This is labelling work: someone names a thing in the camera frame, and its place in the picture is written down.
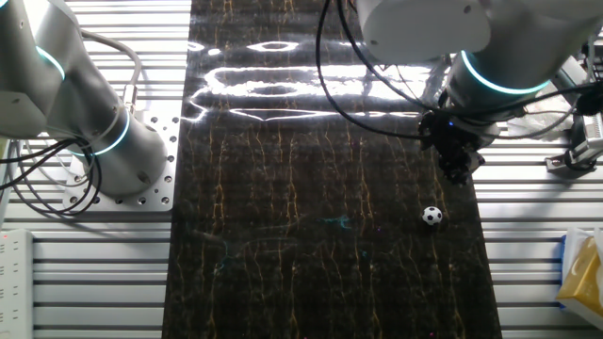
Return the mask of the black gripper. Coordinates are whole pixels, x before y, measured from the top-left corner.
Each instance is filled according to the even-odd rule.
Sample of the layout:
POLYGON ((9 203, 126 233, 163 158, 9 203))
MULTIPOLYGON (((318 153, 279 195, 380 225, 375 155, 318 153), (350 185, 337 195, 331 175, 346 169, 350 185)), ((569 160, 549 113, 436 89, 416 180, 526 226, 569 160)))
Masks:
POLYGON ((434 148, 439 167, 452 184, 466 183, 485 159, 478 150, 481 139, 457 127, 447 116, 427 112, 420 116, 418 133, 422 137, 420 149, 434 148))

